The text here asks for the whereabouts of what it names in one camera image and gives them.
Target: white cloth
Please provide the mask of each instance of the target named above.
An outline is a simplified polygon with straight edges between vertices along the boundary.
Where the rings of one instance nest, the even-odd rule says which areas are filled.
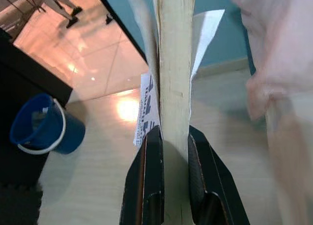
[[[271,100],[313,90],[313,0],[232,0],[242,10],[256,73],[247,82],[252,119]]]

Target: tiled floor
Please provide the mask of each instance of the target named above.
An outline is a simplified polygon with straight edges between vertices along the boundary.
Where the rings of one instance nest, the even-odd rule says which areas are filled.
[[[202,131],[230,169],[252,225],[280,225],[265,129],[246,111],[248,70],[196,80],[191,125]],[[65,156],[50,153],[40,182],[39,225],[118,224],[133,146],[138,89],[84,102],[67,110],[86,124],[82,145]]]
[[[84,9],[77,24],[66,29],[43,4],[47,13],[36,11],[14,45],[73,87],[70,102],[139,87],[148,67],[116,22],[104,24],[100,0],[71,1]]]

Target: bucket rim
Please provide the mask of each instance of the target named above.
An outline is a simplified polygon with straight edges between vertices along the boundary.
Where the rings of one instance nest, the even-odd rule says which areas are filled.
[[[17,121],[19,120],[20,116],[22,115],[23,111],[26,109],[26,107],[34,102],[36,99],[38,98],[42,98],[42,97],[46,97],[47,100],[49,101],[49,105],[48,105],[48,112],[46,114],[46,117],[42,120],[42,122],[40,123],[39,127],[37,128],[36,131],[34,131],[30,136],[24,138],[24,139],[21,139],[19,141],[17,141],[15,138],[14,138],[14,129],[16,127],[16,123]],[[43,128],[43,126],[45,125],[45,123],[47,122],[47,116],[50,115],[50,112],[51,112],[51,108],[52,108],[52,105],[53,105],[53,99],[50,95],[46,94],[46,93],[40,93],[40,94],[37,94],[35,95],[34,97],[32,97],[31,99],[29,99],[22,107],[21,109],[19,110],[18,114],[16,115],[13,123],[12,123],[12,126],[11,126],[11,129],[10,129],[10,140],[12,143],[14,144],[25,144],[27,142],[30,142],[36,135],[37,133]]]

